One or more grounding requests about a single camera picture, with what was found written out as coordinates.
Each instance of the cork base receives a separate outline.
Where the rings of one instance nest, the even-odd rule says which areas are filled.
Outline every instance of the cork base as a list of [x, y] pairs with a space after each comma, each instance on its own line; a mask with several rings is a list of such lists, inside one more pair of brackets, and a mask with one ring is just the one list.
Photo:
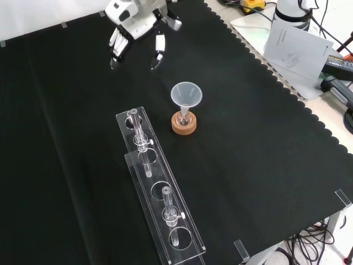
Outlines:
[[186, 126], [182, 126], [182, 125], [177, 124], [177, 114], [178, 113], [179, 112], [175, 113], [172, 117], [173, 131], [175, 131], [177, 134], [180, 134], [180, 135], [192, 134], [196, 130], [196, 116], [192, 112], [189, 112], [189, 114], [192, 117], [192, 121], [190, 124], [188, 124]]

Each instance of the black cable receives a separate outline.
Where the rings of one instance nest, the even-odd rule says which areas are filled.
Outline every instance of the black cable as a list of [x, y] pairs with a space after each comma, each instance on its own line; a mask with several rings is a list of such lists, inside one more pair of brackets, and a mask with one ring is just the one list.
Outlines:
[[[309, 235], [302, 235], [301, 234], [302, 232], [306, 232]], [[290, 258], [288, 259], [290, 262], [290, 265], [300, 265], [298, 260], [295, 258], [295, 245], [296, 245], [296, 243], [298, 243], [298, 245], [299, 245], [299, 249], [300, 249], [301, 254], [303, 254], [304, 258], [306, 260], [308, 260], [311, 265], [313, 264], [313, 262], [316, 262], [316, 261], [317, 261], [317, 265], [319, 265], [320, 260], [323, 255], [323, 252], [324, 252], [324, 249], [325, 249], [325, 245], [332, 245], [335, 242], [334, 236], [328, 230], [328, 223], [325, 224], [324, 221], [321, 221], [320, 225], [312, 225], [311, 227], [303, 230], [302, 232], [291, 236], [286, 241], [288, 244], [288, 248], [290, 250], [290, 252], [288, 253], [288, 255], [290, 255]], [[328, 233], [331, 235], [331, 237], [333, 239], [332, 242], [326, 242], [326, 237], [327, 237]], [[321, 251], [321, 253], [319, 253], [317, 247], [315, 246], [315, 244], [319, 243], [319, 242], [321, 242], [323, 244], [323, 250]], [[308, 245], [310, 245], [314, 251], [313, 257], [309, 254], [309, 251], [307, 248]]]
[[345, 227], [346, 223], [347, 223], [347, 216], [344, 216], [343, 224], [342, 224], [342, 226], [340, 227], [340, 229], [342, 229], [343, 227]]
[[324, 251], [325, 251], [325, 246], [326, 246], [326, 243], [325, 243], [325, 241], [326, 241], [326, 233], [329, 232], [329, 233], [331, 234], [331, 232], [327, 229], [329, 223], [330, 223], [330, 219], [329, 219], [328, 222], [327, 222], [326, 230], [325, 230], [325, 233], [324, 233], [324, 242], [323, 242], [323, 245], [322, 245], [322, 250], [321, 250], [321, 254], [320, 254], [320, 257], [319, 257], [319, 259], [318, 259], [317, 265], [320, 264], [322, 255], [324, 254]]
[[243, 6], [242, 4], [239, 4], [239, 1], [218, 0], [218, 2], [221, 5], [226, 6], [226, 7], [242, 7], [242, 8], [250, 9], [250, 10], [262, 15], [264, 18], [266, 18], [267, 20], [269, 20], [272, 23], [272, 20], [267, 15], [262, 14], [260, 11], [256, 10], [255, 8]]
[[275, 5], [277, 5], [276, 2], [265, 2], [265, 6], [268, 5], [268, 4], [275, 4]]
[[343, 115], [343, 123], [346, 129], [353, 134], [353, 111], [347, 109], [346, 113]]
[[292, 262], [292, 257], [291, 257], [291, 255], [288, 254], [287, 251], [285, 251], [285, 250], [284, 250], [283, 248], [281, 248], [281, 247], [278, 247], [278, 248], [276, 249], [276, 251], [277, 251], [277, 252], [281, 252], [283, 255], [285, 255], [285, 256], [287, 257], [287, 259], [288, 259], [288, 263], [291, 264], [291, 262]]
[[319, 26], [319, 28], [320, 28], [323, 32], [327, 33], [331, 38], [333, 38], [335, 41], [337, 41], [343, 48], [345, 48], [345, 49], [353, 56], [353, 53], [347, 48], [346, 45], [344, 45], [341, 41], [339, 41], [338, 39], [336, 39], [335, 37], [333, 37], [330, 32], [328, 32], [327, 30], [325, 30], [325, 29], [317, 22], [317, 20], [316, 20], [316, 19], [314, 18], [314, 16], [313, 16], [313, 9], [314, 9], [314, 8], [311, 8], [310, 10], [308, 10], [308, 9], [305, 9], [305, 8], [302, 7], [302, 1], [303, 1], [303, 0], [298, 0], [299, 8], [300, 8], [301, 10], [303, 10], [304, 12], [306, 12], [306, 13], [308, 14], [308, 16], [311, 18], [311, 20], [314, 21], [315, 24], [316, 24], [317, 26]]
[[[322, 17], [321, 23], [320, 23], [320, 31], [319, 31], [319, 35], [321, 35], [321, 31], [322, 31], [322, 23], [324, 22], [324, 18], [326, 16], [326, 12], [327, 12], [327, 6], [329, 5], [329, 0], [326, 0], [326, 7], [325, 7], [325, 12], [324, 15]], [[324, 35], [325, 39], [326, 39], [326, 35], [325, 32], [322, 31], [322, 34]]]

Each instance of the black tablecloth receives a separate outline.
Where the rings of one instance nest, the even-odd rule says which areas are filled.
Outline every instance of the black tablecloth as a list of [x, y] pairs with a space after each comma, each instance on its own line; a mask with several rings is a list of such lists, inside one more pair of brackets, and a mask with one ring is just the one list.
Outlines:
[[[2, 219], [12, 264], [158, 263], [115, 120], [134, 107], [149, 116], [206, 264], [237, 264], [235, 240], [254, 255], [342, 209], [338, 189], [353, 198], [352, 157], [317, 117], [202, 1], [172, 9], [183, 27], [160, 27], [167, 53], [154, 73], [154, 36], [110, 71], [114, 26], [98, 14], [0, 49]], [[178, 110], [170, 90], [181, 81], [204, 95], [190, 136], [170, 126]]]

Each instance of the clear acrylic rack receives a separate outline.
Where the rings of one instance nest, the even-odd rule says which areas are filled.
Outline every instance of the clear acrylic rack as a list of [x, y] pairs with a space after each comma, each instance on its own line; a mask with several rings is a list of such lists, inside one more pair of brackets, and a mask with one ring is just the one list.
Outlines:
[[206, 248], [143, 107], [116, 116], [125, 155], [154, 243], [165, 265], [201, 265]]

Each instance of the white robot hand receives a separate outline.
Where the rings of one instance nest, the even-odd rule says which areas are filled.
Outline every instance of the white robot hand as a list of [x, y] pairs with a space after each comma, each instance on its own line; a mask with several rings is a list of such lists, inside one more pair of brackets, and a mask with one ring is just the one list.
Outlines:
[[[110, 61], [112, 69], [122, 63], [131, 45], [152, 34], [160, 21], [164, 21], [174, 30], [181, 27], [181, 21], [168, 9], [165, 0], [112, 0], [105, 12], [117, 25], [109, 41], [113, 56]], [[156, 35], [156, 54], [151, 61], [151, 70], [159, 66], [164, 52], [165, 36], [159, 31]]]

